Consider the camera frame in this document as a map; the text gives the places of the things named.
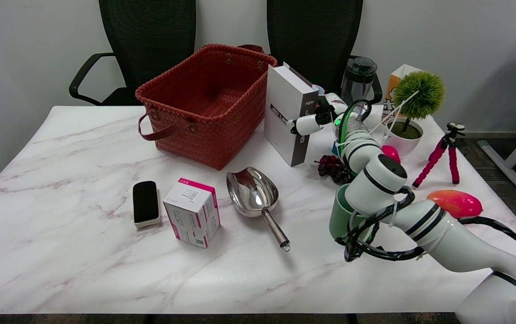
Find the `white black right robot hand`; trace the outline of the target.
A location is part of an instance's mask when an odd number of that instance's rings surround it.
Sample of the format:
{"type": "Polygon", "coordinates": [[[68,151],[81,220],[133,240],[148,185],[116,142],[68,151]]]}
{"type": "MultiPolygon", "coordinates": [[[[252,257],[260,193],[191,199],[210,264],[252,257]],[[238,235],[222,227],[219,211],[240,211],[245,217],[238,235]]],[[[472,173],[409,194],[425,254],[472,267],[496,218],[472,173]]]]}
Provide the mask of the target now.
{"type": "Polygon", "coordinates": [[[332,131],[337,137],[338,127],[348,105],[337,94],[326,94],[321,86],[312,85],[311,88],[318,91],[314,113],[287,121],[287,128],[293,135],[305,136],[320,131],[324,125],[331,124],[332,131]]]}

